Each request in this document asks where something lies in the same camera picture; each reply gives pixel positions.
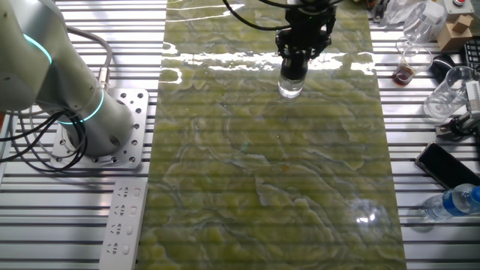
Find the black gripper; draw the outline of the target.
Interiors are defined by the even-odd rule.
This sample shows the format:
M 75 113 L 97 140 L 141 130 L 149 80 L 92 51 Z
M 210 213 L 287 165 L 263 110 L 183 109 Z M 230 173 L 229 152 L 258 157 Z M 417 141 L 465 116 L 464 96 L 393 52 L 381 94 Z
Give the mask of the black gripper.
M 282 59 L 301 53 L 315 59 L 332 44 L 331 33 L 336 21 L 335 5 L 295 7 L 286 10 L 289 27 L 277 31 L 275 43 Z

